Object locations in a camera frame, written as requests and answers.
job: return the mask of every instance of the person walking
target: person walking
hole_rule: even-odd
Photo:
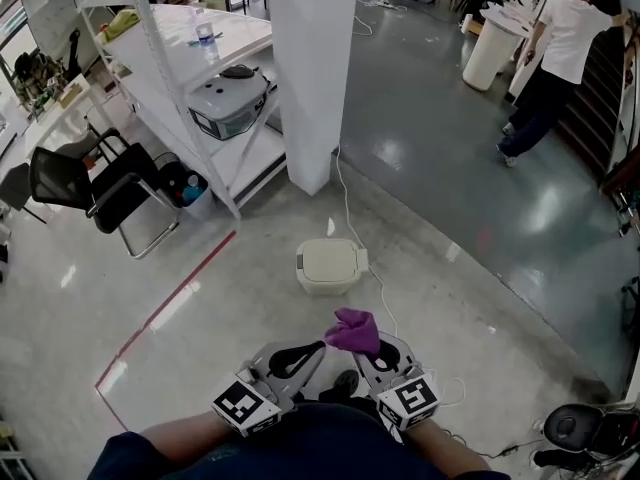
[[[505,137],[497,145],[508,167],[529,151],[556,123],[562,109],[582,82],[584,65],[593,39],[610,27],[621,27],[628,13],[610,16],[591,5],[592,0],[557,0],[542,12],[533,30],[525,65],[536,56],[538,41],[547,27],[551,39],[544,52],[541,76],[524,102],[502,128]]]

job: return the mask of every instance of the white t-shirt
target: white t-shirt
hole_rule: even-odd
[[[582,0],[557,0],[542,11],[540,21],[551,26],[542,69],[580,84],[591,42],[613,25],[611,16]]]

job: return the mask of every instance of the person's hand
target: person's hand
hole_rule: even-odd
[[[526,66],[527,64],[529,64],[529,62],[531,62],[535,58],[535,56],[536,56],[536,50],[535,48],[532,48],[527,52],[527,55],[524,58],[524,65]]]

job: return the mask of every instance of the red tape line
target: red tape line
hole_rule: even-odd
[[[207,264],[223,249],[223,247],[225,245],[227,245],[231,239],[236,236],[236,231],[232,231],[231,233],[229,233],[224,240],[222,240],[222,242],[220,242],[218,244],[218,246],[211,251],[211,253],[209,253],[209,255],[202,260],[202,262],[193,270],[193,272],[191,272],[191,274],[189,274],[187,276],[187,278],[182,281],[182,283],[180,283],[178,285],[178,287],[173,290],[173,292],[171,293],[171,295],[169,295],[169,297],[167,297],[165,299],[165,301],[160,304],[160,307],[158,309],[156,309],[149,318],[147,318],[147,320],[145,321],[145,323],[142,325],[142,327],[140,327],[140,329],[138,329],[133,336],[131,336],[126,343],[120,347],[120,349],[118,350],[118,352],[116,353],[116,355],[113,357],[113,359],[111,360],[111,362],[109,363],[109,366],[107,366],[107,368],[105,369],[104,372],[102,372],[102,375],[100,375],[100,377],[98,378],[98,382],[95,383],[94,387],[96,389],[96,391],[98,392],[98,395],[100,395],[100,398],[102,398],[102,401],[106,404],[107,408],[109,409],[109,411],[111,411],[111,414],[113,414],[113,416],[115,417],[116,420],[118,420],[118,423],[120,423],[120,425],[122,425],[122,428],[124,428],[125,430],[129,430],[127,428],[127,426],[122,422],[122,420],[118,417],[118,415],[116,414],[116,412],[113,410],[113,407],[111,407],[111,405],[109,404],[109,402],[107,402],[107,400],[105,399],[104,395],[100,392],[100,385],[104,382],[104,379],[106,378],[107,375],[109,375],[109,372],[111,371],[111,368],[113,368],[113,365],[116,363],[116,361],[118,359],[120,359],[120,357],[122,357],[122,355],[127,351],[127,349],[133,345],[133,343],[136,341],[136,339],[151,325],[151,323],[158,317],[158,315],[162,312],[162,310],[164,308],[166,308],[173,299],[176,298],[176,296],[178,295],[178,293],[180,293],[185,286],[187,286],[187,284],[189,284],[194,277],[196,277],[200,271],[207,266]]]

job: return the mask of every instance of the trash can lid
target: trash can lid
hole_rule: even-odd
[[[348,281],[358,272],[358,248],[351,240],[319,238],[304,242],[301,248],[302,271],[309,281]]]

